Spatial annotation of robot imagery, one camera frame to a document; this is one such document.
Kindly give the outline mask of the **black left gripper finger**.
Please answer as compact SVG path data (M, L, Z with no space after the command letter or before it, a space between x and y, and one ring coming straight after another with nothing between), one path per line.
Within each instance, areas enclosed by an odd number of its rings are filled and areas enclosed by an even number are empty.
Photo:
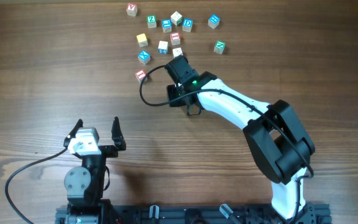
M69 134L66 136L63 142L64 147L68 147L71 139L75 138L75 134L77 131L83 127L83 120L79 119L77 123L75 124L74 128L69 132Z
M114 118L112 128L111 128L111 139L114 141L114 146L117 151L126 150L126 141L121 131L119 118L116 116Z

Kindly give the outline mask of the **green J letter block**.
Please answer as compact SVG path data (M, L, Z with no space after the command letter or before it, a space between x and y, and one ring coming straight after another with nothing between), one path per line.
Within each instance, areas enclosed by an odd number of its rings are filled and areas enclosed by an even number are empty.
M183 51L182 51L181 47L174 48L174 49L172 49L172 54L173 54L173 58L176 58L180 55L183 55Z

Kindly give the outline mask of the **red I letter block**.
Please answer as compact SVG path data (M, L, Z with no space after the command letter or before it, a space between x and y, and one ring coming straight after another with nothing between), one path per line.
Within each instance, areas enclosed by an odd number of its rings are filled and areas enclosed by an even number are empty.
M147 77L146 77L146 72L145 70L138 70L137 72L135 72L135 76L137 78L137 80L139 81L139 83L143 80L143 81L147 81Z

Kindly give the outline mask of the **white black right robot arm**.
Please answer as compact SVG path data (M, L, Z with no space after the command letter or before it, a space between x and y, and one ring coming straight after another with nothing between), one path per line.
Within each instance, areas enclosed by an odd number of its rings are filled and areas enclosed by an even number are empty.
M167 88L170 106L196 104L243 131L254 162L272 183L273 209L295 223L305 206L301 185L314 176L315 147L293 108L283 100L270 104L249 98L212 73L199 74L182 55L164 69L174 82Z

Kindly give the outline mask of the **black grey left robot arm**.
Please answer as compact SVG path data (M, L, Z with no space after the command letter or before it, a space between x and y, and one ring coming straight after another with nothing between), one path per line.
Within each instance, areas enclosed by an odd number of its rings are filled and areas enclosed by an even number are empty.
M81 165L69 170L65 176L68 205L66 209L56 211L56 224L122 223L111 201L103 198L103 192L110 186L104 181L109 177L106 159L116 158L119 151L126 150L117 117L112 123L111 139L113 145L100 146L96 128L85 128L81 119L65 138L63 146L81 159Z

